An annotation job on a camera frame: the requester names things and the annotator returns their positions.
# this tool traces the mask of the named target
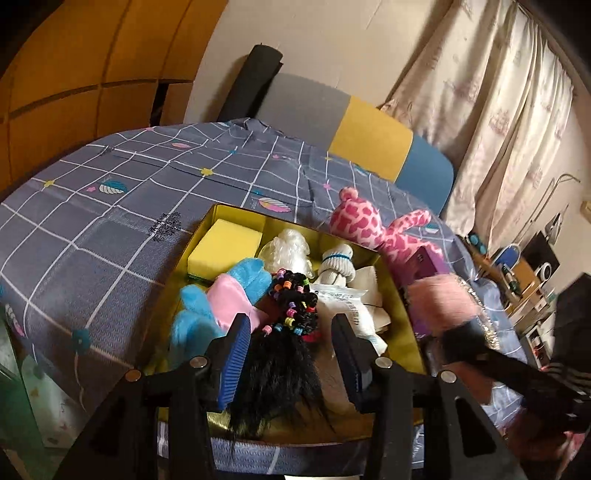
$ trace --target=curtain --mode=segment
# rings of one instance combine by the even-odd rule
[[[453,163],[443,219],[494,251],[510,241],[554,160],[572,84],[512,0],[456,0],[382,111]]]

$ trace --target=blue plush toy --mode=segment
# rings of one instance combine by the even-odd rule
[[[271,286],[271,274],[263,269],[263,262],[258,258],[245,258],[228,274],[242,286],[251,304],[258,302]],[[170,368],[177,368],[184,361],[203,355],[213,339],[226,335],[217,324],[202,289],[187,285],[180,294],[185,309],[177,313],[170,330]]]

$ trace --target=black wig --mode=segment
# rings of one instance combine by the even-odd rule
[[[301,420],[296,408],[299,401],[328,419],[309,348],[318,340],[318,297],[310,291],[305,275],[283,268],[273,277],[269,294],[282,315],[273,325],[252,334],[229,407],[229,429],[234,437],[260,437],[276,417]]]

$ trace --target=pink fabric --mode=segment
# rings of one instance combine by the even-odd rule
[[[267,323],[265,312],[254,307],[246,297],[244,288],[233,276],[227,273],[219,275],[207,291],[207,300],[212,308],[217,324],[227,332],[237,313],[245,313],[251,320],[251,332]]]
[[[419,247],[426,247],[443,256],[437,245],[403,233],[413,226],[428,224],[431,221],[429,211],[407,213],[384,228],[379,212],[371,202],[360,199],[356,189],[346,187],[339,192],[339,197],[341,203],[330,218],[330,233],[377,250],[391,271],[405,263]]]

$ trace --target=metal screw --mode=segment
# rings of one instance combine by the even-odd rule
[[[387,356],[381,356],[375,359],[375,364],[380,368],[390,368],[392,361]]]
[[[193,368],[203,368],[207,365],[207,358],[204,356],[194,356],[191,360],[189,360],[189,365]]]
[[[129,370],[125,374],[125,379],[128,382],[137,382],[140,378],[142,378],[142,372],[140,372],[139,370]]]
[[[454,383],[457,380],[457,377],[454,372],[450,372],[449,370],[444,370],[443,372],[441,372],[441,379],[445,383]]]

